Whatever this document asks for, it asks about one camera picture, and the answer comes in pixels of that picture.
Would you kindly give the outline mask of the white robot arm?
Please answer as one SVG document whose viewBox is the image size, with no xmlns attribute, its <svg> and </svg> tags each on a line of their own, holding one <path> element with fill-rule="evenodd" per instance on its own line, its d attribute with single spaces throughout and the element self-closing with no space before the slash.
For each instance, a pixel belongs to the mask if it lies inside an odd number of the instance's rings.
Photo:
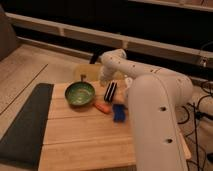
<svg viewBox="0 0 213 171">
<path fill-rule="evenodd" d="M 120 71 L 133 79 L 128 111 L 137 171 L 188 171 L 175 108 L 193 94 L 188 76 L 173 70 L 130 61 L 122 49 L 100 56 L 100 80 Z"/>
</svg>

